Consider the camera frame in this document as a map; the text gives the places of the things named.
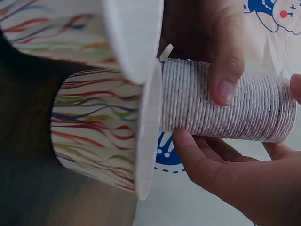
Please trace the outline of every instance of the wooden table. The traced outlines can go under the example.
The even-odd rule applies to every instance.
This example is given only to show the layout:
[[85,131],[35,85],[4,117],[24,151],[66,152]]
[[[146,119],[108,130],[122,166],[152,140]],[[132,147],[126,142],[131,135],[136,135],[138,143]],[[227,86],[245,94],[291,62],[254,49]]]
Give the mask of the wooden table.
[[132,225],[133,194],[63,168],[52,150],[55,93],[86,69],[20,54],[0,35],[0,225]]

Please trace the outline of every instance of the stack of paper cups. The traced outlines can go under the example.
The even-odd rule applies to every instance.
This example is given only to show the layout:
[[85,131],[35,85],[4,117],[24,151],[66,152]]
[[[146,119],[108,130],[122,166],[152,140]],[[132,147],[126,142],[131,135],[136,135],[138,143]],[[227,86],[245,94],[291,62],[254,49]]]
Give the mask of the stack of paper cups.
[[71,75],[56,96],[51,137],[60,163],[145,199],[151,187],[159,131],[281,142],[291,131],[296,102],[287,79],[246,71],[231,105],[208,94],[202,62],[156,62],[143,86],[110,69]]
[[209,64],[169,59],[163,64],[162,131],[282,142],[292,130],[296,101],[286,78],[246,70],[232,103],[221,107],[208,94]]

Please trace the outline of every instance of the wavy colorful lines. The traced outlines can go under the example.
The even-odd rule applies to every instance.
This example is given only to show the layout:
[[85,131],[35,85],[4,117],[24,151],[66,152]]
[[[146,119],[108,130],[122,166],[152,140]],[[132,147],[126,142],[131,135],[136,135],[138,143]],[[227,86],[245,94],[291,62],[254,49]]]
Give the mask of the wavy colorful lines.
[[22,32],[22,31],[26,31],[27,29],[29,29],[29,27],[31,27],[33,25],[36,25],[36,24],[39,25],[39,24],[42,24],[42,23],[45,23],[48,21],[49,21],[49,19],[47,19],[47,18],[32,19],[32,20],[24,21],[19,25],[15,25],[10,28],[3,29],[2,32],[3,33]]
[[[13,44],[26,44],[26,43],[29,43],[36,39],[53,38],[59,34],[64,33],[68,29],[80,30],[80,29],[84,28],[87,25],[87,23],[89,22],[89,20],[93,17],[94,17],[94,15],[92,15],[92,14],[75,15],[72,18],[70,18],[69,21],[65,24],[49,24],[49,25],[46,25],[45,27],[42,27],[30,34],[27,34],[27,35],[21,37],[21,38],[12,39],[9,41],[12,42]],[[59,31],[54,32],[51,35],[38,36],[38,34],[41,34],[45,31],[48,31],[48,30],[51,30],[54,28],[59,28]]]
[[53,147],[62,165],[134,191],[133,128],[141,91],[118,71],[106,68],[69,76],[58,91],[51,117]]
[[9,9],[14,5],[14,3],[6,6],[5,8],[3,8],[1,10],[2,14],[5,15],[4,17],[2,17],[0,19],[0,22],[10,18],[11,16],[19,13],[19,12],[22,12],[22,11],[25,11],[25,10],[29,10],[29,9],[40,9],[40,10],[46,10],[46,11],[49,11],[48,8],[46,8],[45,6],[43,5],[33,5],[33,3],[36,3],[40,0],[31,0],[30,2],[24,4],[24,5],[21,5],[19,6],[19,8],[15,9],[14,11],[10,12],[9,14],[7,14],[9,12]]

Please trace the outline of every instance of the blue cartoon character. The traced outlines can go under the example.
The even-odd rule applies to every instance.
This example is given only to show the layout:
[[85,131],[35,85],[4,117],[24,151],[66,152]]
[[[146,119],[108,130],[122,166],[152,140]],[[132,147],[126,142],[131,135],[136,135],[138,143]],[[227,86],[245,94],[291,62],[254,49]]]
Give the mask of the blue cartoon character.
[[244,13],[256,13],[273,33],[280,28],[295,35],[301,33],[301,0],[244,0]]

